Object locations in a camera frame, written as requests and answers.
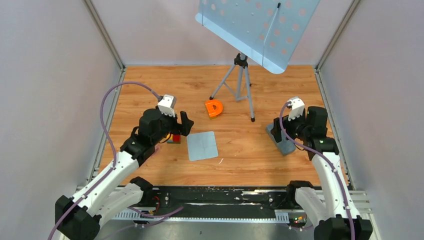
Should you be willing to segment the light blue cleaning cloth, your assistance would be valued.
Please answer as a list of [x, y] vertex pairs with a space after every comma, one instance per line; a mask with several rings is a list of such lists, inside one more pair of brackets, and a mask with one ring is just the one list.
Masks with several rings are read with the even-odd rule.
[[213, 131], [189, 134], [186, 141], [188, 159], [191, 162], [212, 159], [219, 155]]

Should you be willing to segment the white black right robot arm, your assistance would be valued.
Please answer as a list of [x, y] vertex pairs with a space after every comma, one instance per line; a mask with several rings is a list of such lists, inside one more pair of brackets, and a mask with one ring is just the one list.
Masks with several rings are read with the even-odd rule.
[[304, 210], [316, 240], [369, 240], [373, 225], [361, 217], [351, 198], [337, 143], [327, 135], [327, 110], [319, 106], [305, 108], [304, 104], [295, 105], [292, 101], [282, 107], [286, 108], [289, 114], [280, 113], [274, 119], [270, 134], [276, 143], [289, 142], [308, 152], [324, 196], [321, 200], [309, 181], [294, 180], [288, 185], [286, 204]]

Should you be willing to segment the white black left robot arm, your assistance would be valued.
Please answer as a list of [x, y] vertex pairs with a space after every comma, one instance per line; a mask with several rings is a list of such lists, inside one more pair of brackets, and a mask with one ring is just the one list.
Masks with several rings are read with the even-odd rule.
[[141, 177], [133, 178], [123, 189], [116, 187], [141, 167], [168, 135], [188, 136], [194, 125], [187, 113], [169, 116], [158, 108], [143, 112], [138, 126], [131, 131], [112, 162], [83, 189], [71, 197], [62, 195], [55, 203], [55, 225], [70, 240], [93, 240], [100, 229], [124, 209], [153, 201], [152, 184]]

